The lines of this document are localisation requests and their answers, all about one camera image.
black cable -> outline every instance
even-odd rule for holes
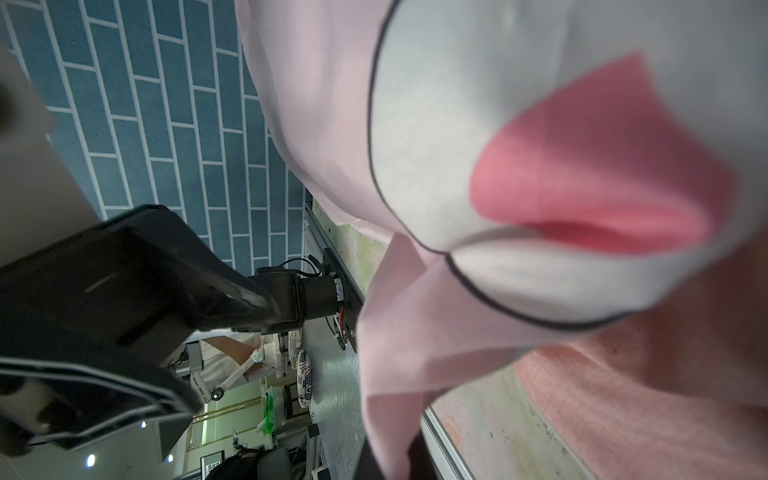
[[[290,464],[293,465],[293,463],[296,461],[296,457],[299,456],[299,451],[306,443],[306,440],[310,437],[309,432],[307,432],[306,437],[304,437],[304,440],[301,441],[301,445],[299,445],[299,448],[296,449],[296,453],[293,454],[293,459],[290,461]]]
[[[303,258],[303,257],[288,259],[288,260],[282,262],[278,266],[283,266],[283,265],[285,265],[288,262],[293,262],[294,260],[301,260],[303,262],[307,262],[312,267],[312,270],[315,270],[315,275],[320,275],[320,271],[317,269],[317,265],[315,265],[314,263],[310,262],[309,260],[307,260],[306,258]]]
[[[336,331],[333,329],[333,327],[331,327],[331,324],[328,323],[328,317],[326,317],[326,325],[328,326],[328,329],[331,331],[333,338],[336,338]]]
[[[167,369],[170,371],[175,371],[176,367],[179,366],[182,362],[186,362],[189,359],[189,355],[187,354],[187,350],[184,349],[181,351],[181,354],[179,355],[179,358],[175,362],[169,362]]]
[[[279,370],[279,371],[281,371],[281,372],[283,372],[283,373],[288,373],[288,372],[290,372],[290,369],[288,369],[288,370],[285,370],[285,369],[281,369],[279,366],[276,366],[276,365],[269,365],[269,364],[267,364],[267,363],[266,363],[266,362],[264,362],[264,361],[262,361],[262,362],[261,362],[261,364],[262,364],[263,366],[267,366],[267,367],[269,367],[269,368],[271,368],[271,369]]]

pink cloth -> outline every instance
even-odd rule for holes
[[[599,477],[766,471],[765,372],[727,348],[764,345],[764,316],[723,335],[727,315],[683,309],[576,339],[762,227],[764,5],[237,0],[287,165],[332,220],[394,233],[358,335],[387,478],[408,476],[439,392],[567,341],[520,373]]]

